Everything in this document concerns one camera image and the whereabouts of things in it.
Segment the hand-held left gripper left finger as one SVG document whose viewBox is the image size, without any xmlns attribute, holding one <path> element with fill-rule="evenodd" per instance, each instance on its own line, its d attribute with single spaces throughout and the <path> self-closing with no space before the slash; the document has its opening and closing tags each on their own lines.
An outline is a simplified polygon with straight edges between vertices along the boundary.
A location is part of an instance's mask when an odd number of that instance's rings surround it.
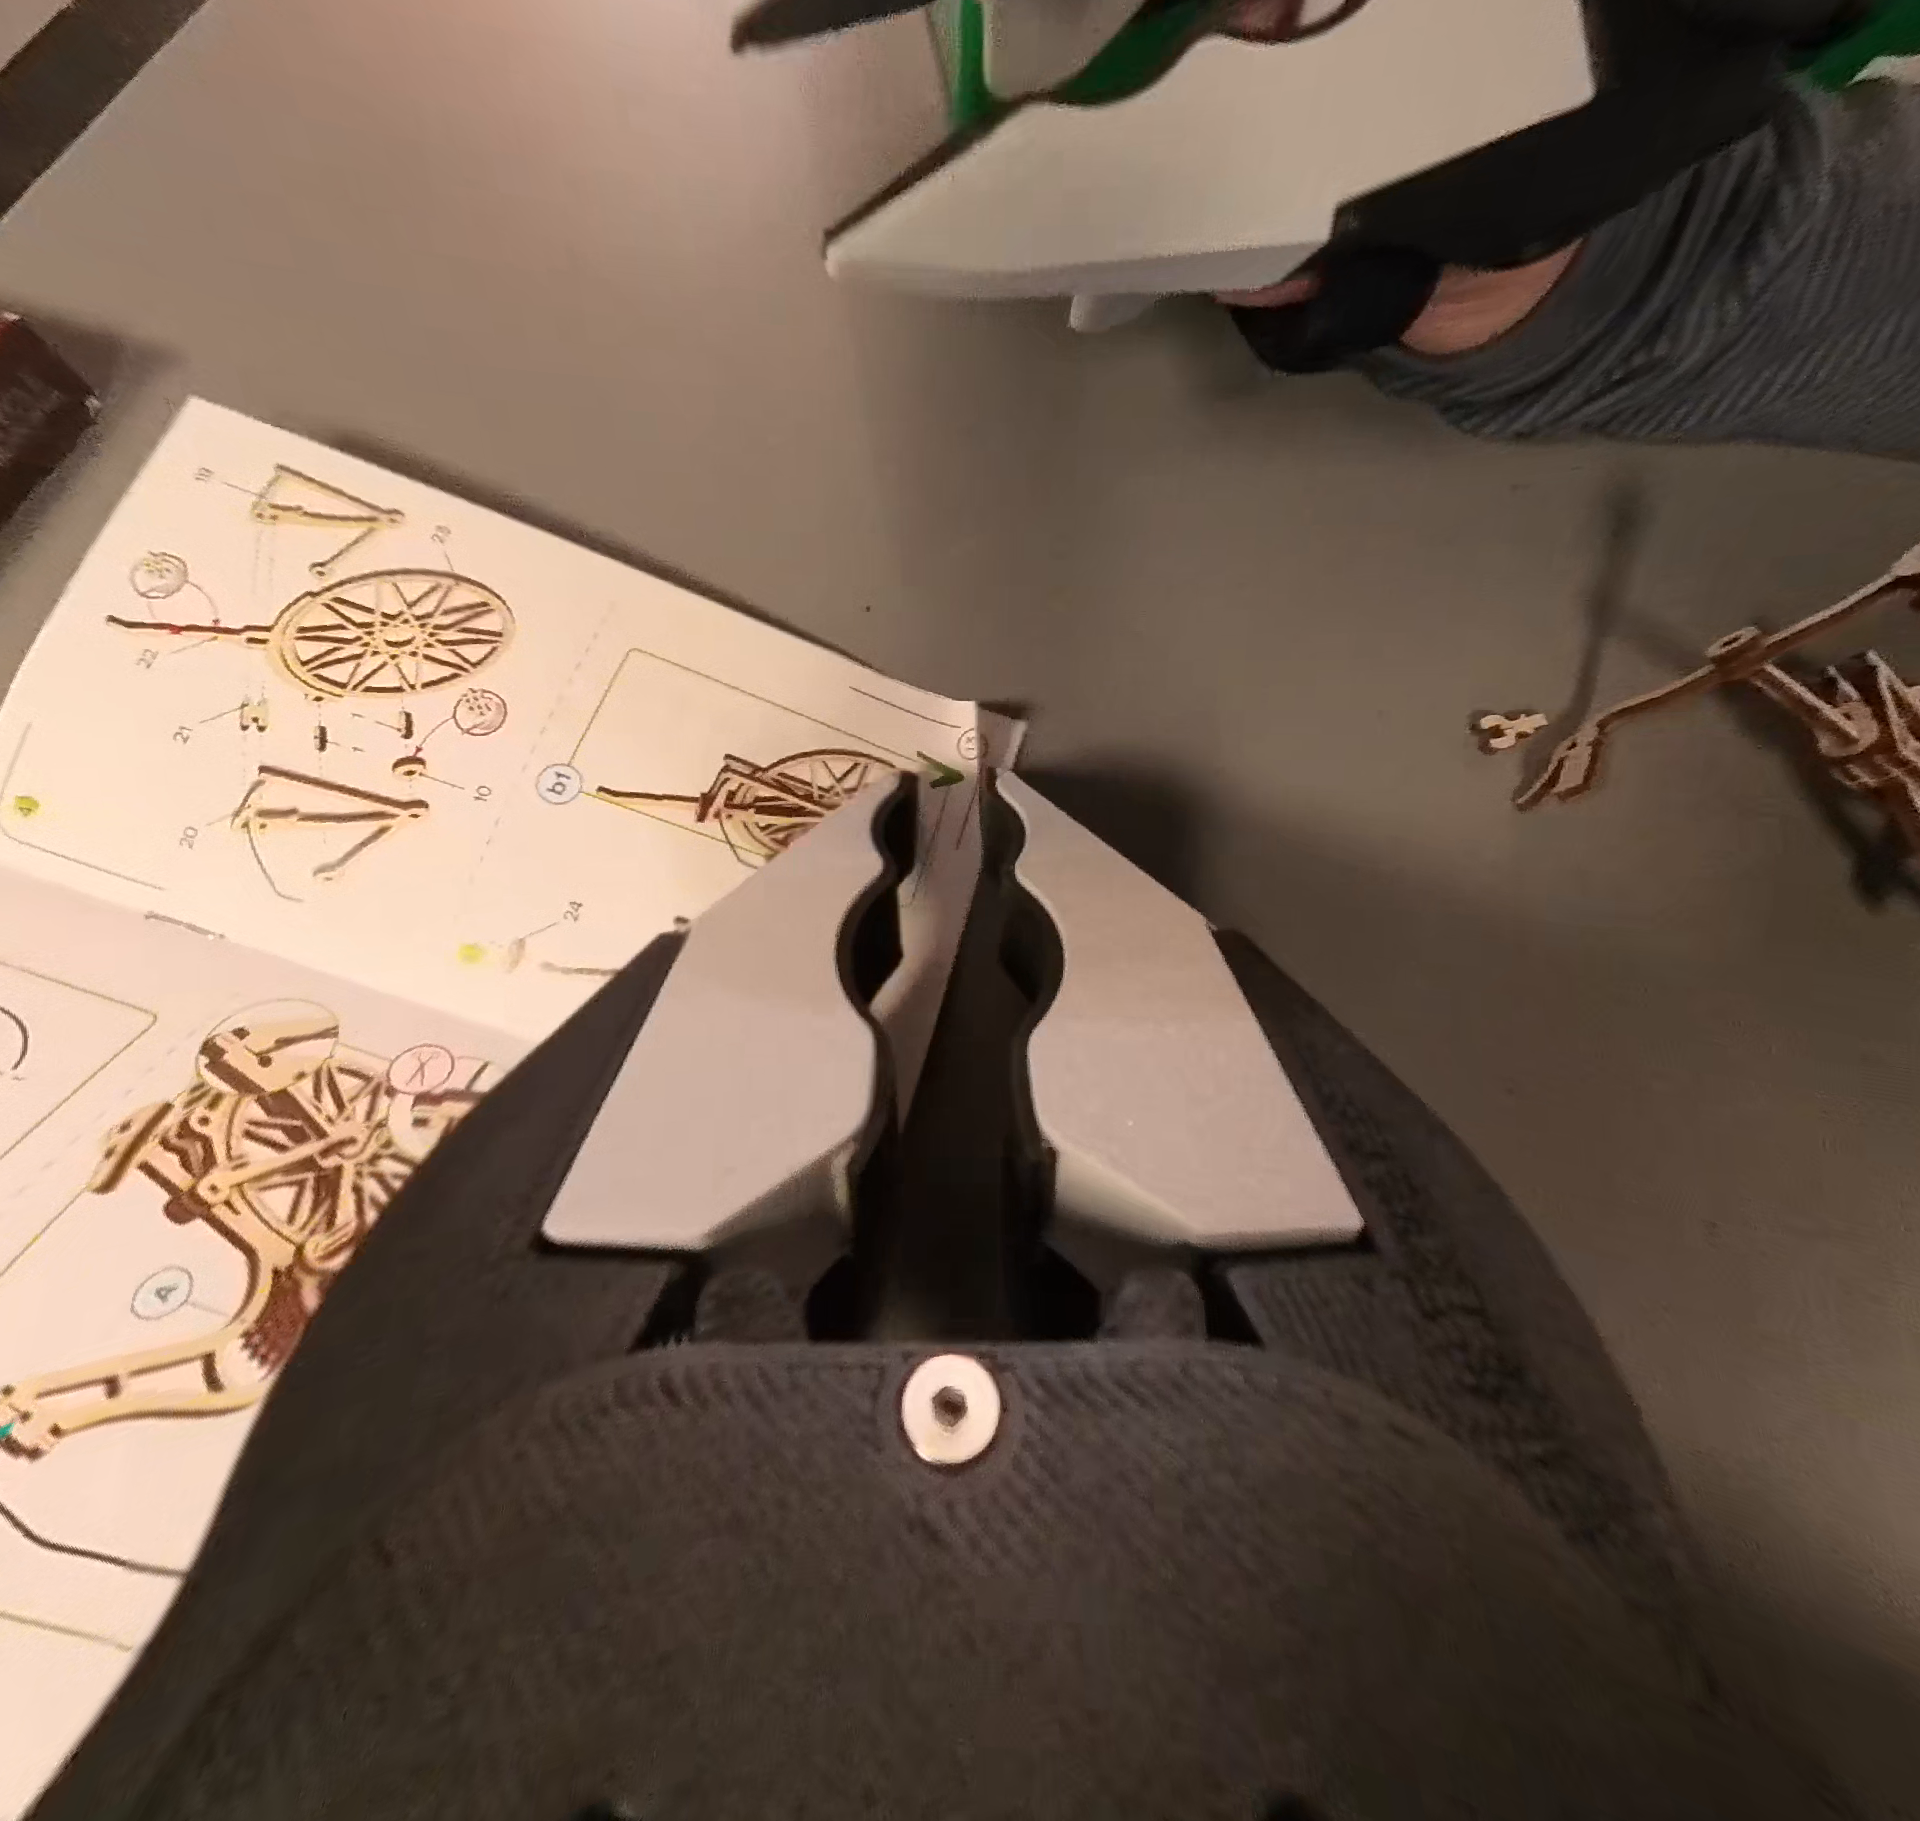
<svg viewBox="0 0 1920 1821">
<path fill-rule="evenodd" d="M 917 792 L 864 787 L 699 915 L 581 1135 L 542 1236 L 718 1253 L 851 1215 L 897 1110 L 877 998 L 909 961 Z"/>
</svg>

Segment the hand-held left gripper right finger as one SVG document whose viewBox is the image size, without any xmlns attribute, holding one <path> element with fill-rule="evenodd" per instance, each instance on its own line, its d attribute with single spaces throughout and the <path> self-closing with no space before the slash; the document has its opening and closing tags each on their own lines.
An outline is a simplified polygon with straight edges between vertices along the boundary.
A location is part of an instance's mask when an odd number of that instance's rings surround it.
<svg viewBox="0 0 1920 1821">
<path fill-rule="evenodd" d="M 1092 1248 L 1336 1248 L 1362 1217 L 1216 930 L 1030 781 L 983 823 L 1024 1231 Z"/>
</svg>

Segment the white instruction booklet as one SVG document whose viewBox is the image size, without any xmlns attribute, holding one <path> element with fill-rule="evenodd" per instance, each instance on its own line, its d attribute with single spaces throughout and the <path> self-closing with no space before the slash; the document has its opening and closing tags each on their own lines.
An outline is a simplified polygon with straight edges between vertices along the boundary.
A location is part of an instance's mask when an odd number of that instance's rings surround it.
<svg viewBox="0 0 1920 1821">
<path fill-rule="evenodd" d="M 918 967 L 1022 735 L 187 400 L 4 698 L 4 1639 L 134 1654 L 426 1153 L 893 776 Z"/>
</svg>

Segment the wooden handlebar part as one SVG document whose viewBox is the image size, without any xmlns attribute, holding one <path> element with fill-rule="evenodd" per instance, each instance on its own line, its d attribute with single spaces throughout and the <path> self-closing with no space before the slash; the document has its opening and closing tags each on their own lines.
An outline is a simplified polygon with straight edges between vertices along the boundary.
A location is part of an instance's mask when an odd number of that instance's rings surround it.
<svg viewBox="0 0 1920 1821">
<path fill-rule="evenodd" d="M 1765 705 L 1772 705 L 1789 727 L 1799 729 L 1814 756 L 1811 733 L 1785 706 L 1783 680 L 1774 670 L 1774 661 L 1779 657 L 1791 659 L 1878 610 L 1916 610 L 1916 603 L 1917 551 L 1907 549 L 1907 552 L 1892 562 L 1877 578 L 1849 589 L 1825 609 L 1816 609 L 1774 629 L 1748 625 L 1723 634 L 1677 678 L 1601 706 L 1582 719 L 1577 729 L 1548 752 L 1540 774 L 1526 780 L 1515 790 L 1510 806 L 1516 812 L 1532 812 L 1545 804 L 1566 804 L 1585 796 L 1601 781 L 1605 752 L 1622 727 L 1675 705 L 1736 688 L 1757 695 Z"/>
</svg>

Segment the person's right forearm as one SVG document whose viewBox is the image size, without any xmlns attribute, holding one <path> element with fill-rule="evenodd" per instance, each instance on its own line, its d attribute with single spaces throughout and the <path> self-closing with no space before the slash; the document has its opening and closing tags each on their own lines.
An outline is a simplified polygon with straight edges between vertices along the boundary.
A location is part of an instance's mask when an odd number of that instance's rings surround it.
<svg viewBox="0 0 1920 1821">
<path fill-rule="evenodd" d="M 1917 458 L 1917 87 L 1798 89 L 1574 251 L 1516 325 L 1358 363 L 1496 441 Z"/>
</svg>

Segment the red-brown model kit box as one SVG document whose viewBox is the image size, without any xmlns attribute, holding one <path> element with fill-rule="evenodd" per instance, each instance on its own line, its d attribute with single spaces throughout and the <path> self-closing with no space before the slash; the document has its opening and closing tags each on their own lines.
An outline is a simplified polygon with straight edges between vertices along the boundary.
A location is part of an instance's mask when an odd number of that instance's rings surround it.
<svg viewBox="0 0 1920 1821">
<path fill-rule="evenodd" d="M 30 322 L 1 312 L 1 525 L 92 428 L 100 399 Z"/>
</svg>

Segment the person's right hand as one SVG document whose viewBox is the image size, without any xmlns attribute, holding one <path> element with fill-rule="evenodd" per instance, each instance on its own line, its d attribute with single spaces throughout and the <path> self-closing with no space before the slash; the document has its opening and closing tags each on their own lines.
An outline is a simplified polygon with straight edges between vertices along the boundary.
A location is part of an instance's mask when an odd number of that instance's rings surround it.
<svg viewBox="0 0 1920 1821">
<path fill-rule="evenodd" d="M 1446 265 L 1398 344 L 1425 357 L 1452 357 L 1512 333 L 1574 265 L 1582 240 L 1509 267 Z"/>
</svg>

